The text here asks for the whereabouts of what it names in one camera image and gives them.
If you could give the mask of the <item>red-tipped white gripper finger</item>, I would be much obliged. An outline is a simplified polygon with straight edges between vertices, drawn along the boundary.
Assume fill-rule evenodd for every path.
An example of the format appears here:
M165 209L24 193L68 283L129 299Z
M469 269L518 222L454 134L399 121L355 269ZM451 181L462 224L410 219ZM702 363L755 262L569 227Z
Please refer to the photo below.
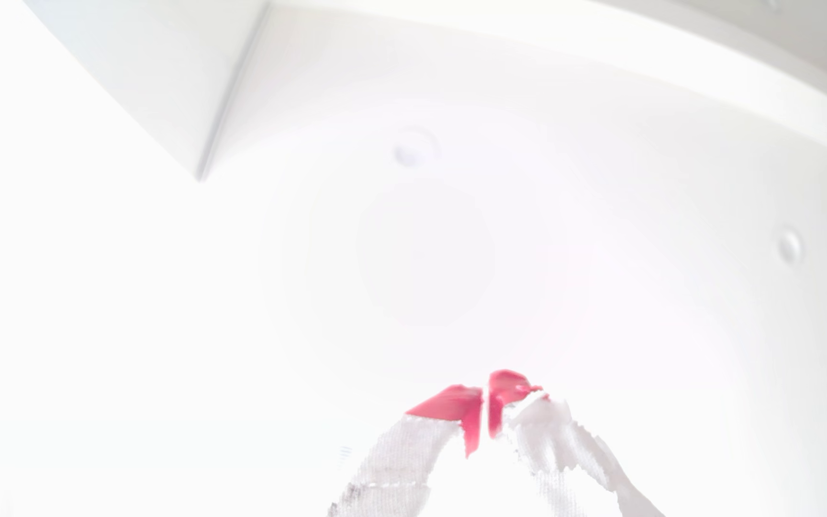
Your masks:
M444 452L478 450L482 407L482 388L453 384L405 411L358 461L328 516L418 516Z
M544 516L663 516L564 400L517 371L489 375L490 437L514 454Z

